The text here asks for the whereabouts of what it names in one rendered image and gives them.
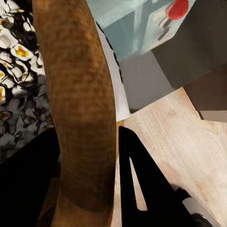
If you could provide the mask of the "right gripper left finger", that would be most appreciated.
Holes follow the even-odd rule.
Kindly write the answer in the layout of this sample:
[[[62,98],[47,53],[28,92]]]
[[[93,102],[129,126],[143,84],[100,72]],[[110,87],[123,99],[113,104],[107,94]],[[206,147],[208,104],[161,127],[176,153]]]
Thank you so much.
[[[36,227],[59,159],[53,128],[0,163],[0,227]]]

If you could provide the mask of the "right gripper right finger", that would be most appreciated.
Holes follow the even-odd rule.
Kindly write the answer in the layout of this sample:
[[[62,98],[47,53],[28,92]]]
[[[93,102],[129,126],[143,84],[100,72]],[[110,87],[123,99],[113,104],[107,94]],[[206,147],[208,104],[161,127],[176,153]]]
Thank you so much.
[[[198,227],[137,134],[119,127],[122,227]],[[148,208],[137,208],[130,158]]]

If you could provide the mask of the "microwave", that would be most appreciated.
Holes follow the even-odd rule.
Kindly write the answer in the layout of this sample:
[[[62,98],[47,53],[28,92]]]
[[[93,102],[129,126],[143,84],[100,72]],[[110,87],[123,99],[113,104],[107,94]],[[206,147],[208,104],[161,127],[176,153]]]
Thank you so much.
[[[106,23],[137,7],[145,0],[86,0],[93,18],[103,27]],[[157,0],[150,0],[155,3]]]

